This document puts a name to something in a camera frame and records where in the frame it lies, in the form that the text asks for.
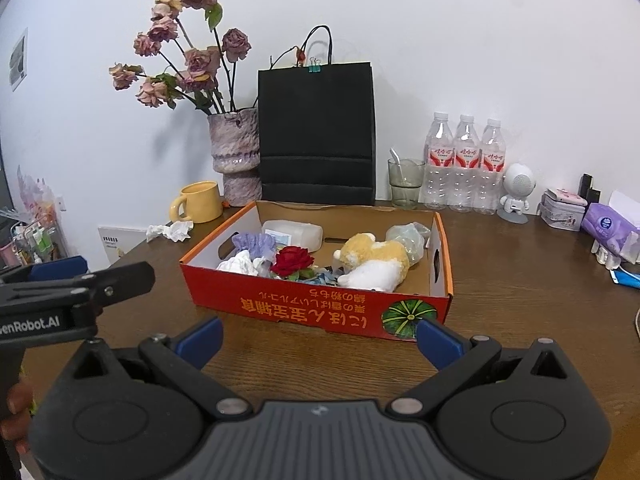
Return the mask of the person's left hand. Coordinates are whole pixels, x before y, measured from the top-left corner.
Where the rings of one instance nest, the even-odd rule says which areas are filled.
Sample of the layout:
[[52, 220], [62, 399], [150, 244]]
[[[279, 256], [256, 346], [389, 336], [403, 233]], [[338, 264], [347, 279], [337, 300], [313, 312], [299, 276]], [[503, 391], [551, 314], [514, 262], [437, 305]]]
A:
[[1, 419], [1, 437], [14, 444], [18, 454], [29, 451], [28, 430], [32, 415], [30, 410], [34, 404], [34, 389], [30, 382], [22, 376], [6, 395], [6, 407], [9, 415]]

